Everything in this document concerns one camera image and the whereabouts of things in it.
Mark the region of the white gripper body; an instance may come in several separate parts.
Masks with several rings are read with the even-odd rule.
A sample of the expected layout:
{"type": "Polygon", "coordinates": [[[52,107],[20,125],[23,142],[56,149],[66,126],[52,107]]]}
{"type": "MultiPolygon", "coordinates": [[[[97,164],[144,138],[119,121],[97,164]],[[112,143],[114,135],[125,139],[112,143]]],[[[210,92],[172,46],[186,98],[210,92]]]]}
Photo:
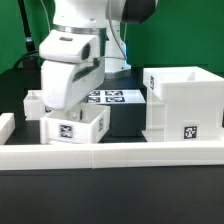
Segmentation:
{"type": "Polygon", "coordinates": [[[104,81],[104,55],[97,34],[52,30],[40,44],[44,104],[68,111],[104,81]]]}

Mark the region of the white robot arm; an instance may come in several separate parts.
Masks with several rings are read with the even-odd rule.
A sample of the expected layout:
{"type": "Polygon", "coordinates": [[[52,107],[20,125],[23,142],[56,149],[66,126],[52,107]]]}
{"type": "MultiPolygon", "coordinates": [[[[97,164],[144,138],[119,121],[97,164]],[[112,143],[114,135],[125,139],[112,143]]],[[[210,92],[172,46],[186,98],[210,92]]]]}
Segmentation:
{"type": "Polygon", "coordinates": [[[107,26],[113,21],[143,23],[158,0],[54,3],[54,28],[39,46],[42,96],[48,108],[68,111],[104,81],[107,26]]]}

